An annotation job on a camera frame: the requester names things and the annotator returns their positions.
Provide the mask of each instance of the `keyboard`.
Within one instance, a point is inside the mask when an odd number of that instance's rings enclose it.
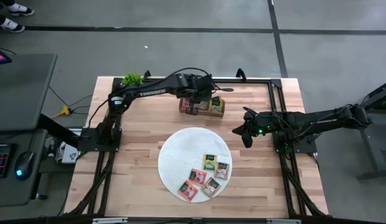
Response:
[[[0,144],[0,178],[6,177],[7,167],[10,164],[12,147],[10,144]]]

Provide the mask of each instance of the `wooden tabletop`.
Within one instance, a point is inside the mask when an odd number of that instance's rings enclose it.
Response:
[[[107,99],[114,77],[98,77],[89,118]],[[304,112],[295,78],[282,79],[288,111]],[[284,218],[288,216],[280,160],[274,152],[270,134],[254,139],[253,147],[244,148],[232,129],[243,123],[243,106],[257,112],[270,111],[268,89],[263,84],[221,84],[234,92],[218,91],[226,102],[223,118],[182,114],[179,100],[172,95],[158,95],[133,101],[123,115],[123,137],[116,153],[106,216],[124,217],[235,217]],[[106,113],[103,106],[92,119],[95,127]],[[232,178],[216,198],[203,203],[179,200],[162,184],[158,174],[158,155],[165,140],[180,129],[203,127],[220,135],[233,159]],[[77,161],[68,192],[65,212],[71,211],[92,185],[97,152],[86,153]],[[318,167],[306,154],[297,155],[301,183],[313,202],[327,213]],[[296,192],[292,190],[294,207]],[[96,209],[101,199],[101,189]]]

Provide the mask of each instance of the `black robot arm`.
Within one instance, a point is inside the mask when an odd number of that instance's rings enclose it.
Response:
[[[210,75],[174,74],[157,82],[118,86],[108,95],[108,111],[96,128],[98,144],[114,142],[113,126],[136,98],[169,93],[193,103],[211,99],[216,85]]]
[[[337,128],[364,129],[371,124],[363,107],[345,105],[341,108],[315,113],[261,112],[244,108],[244,124],[232,132],[242,136],[245,147],[252,146],[252,137],[284,132],[286,141],[297,141],[305,136]]]

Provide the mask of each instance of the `small green plant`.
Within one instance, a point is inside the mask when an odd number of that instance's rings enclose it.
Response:
[[[139,85],[142,81],[143,78],[139,73],[127,73],[123,78],[124,85]]]

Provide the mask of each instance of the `sneaker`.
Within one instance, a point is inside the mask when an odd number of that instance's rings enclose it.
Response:
[[[1,25],[1,27],[4,30],[7,30],[9,32],[14,32],[14,33],[23,32],[25,29],[24,26],[21,26],[15,22],[11,21],[8,18],[6,18],[5,22]]]
[[[34,15],[34,10],[29,9],[25,6],[14,3],[12,6],[6,6],[7,10],[12,16],[32,16]]]

